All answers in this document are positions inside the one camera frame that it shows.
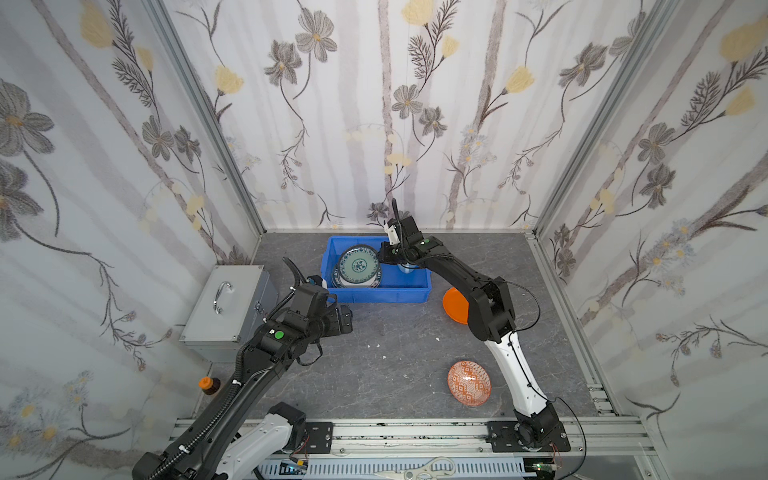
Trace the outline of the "light blue ceramic mug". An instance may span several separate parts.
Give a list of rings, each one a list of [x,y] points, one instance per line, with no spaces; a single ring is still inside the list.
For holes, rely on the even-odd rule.
[[[410,263],[399,263],[398,269],[401,273],[408,275],[417,272],[421,269],[419,265],[410,264]]]

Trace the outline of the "blue floral green plate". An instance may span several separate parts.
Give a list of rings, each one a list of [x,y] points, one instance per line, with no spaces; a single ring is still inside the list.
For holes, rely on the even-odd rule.
[[[339,258],[337,270],[350,282],[364,282],[381,270],[377,252],[368,245],[355,245]]]

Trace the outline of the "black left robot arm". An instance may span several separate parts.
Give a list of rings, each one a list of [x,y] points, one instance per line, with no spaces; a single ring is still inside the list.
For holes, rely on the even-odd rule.
[[[311,345],[349,334],[351,310],[285,258],[294,282],[237,352],[234,371],[221,391],[162,453],[145,453],[135,464],[135,479],[243,479],[267,457],[302,446],[306,416],[285,403],[273,407],[246,435],[239,433],[253,407]]]

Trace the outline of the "orange glossy plate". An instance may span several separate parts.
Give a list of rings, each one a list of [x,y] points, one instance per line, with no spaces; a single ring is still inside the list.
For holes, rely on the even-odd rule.
[[[462,325],[468,324],[469,304],[457,288],[451,287],[445,292],[442,306],[451,320]]]

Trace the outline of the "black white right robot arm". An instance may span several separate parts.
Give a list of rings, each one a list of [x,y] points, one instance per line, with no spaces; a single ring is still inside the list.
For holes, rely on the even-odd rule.
[[[412,216],[402,217],[396,200],[391,206],[393,218],[385,227],[388,240],[381,244],[379,261],[429,270],[456,288],[468,302],[471,333],[491,351],[511,393],[516,419],[513,441],[528,451],[546,447],[569,451],[569,439],[553,401],[539,388],[522,352],[510,283],[470,267],[441,240],[424,235]]]

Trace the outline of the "orange patterned bowl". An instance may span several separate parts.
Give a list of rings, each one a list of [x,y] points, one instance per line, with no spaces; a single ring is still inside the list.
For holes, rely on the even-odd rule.
[[[461,360],[451,366],[447,384],[452,396],[468,407],[485,404],[492,393],[492,383],[487,371],[478,363]]]

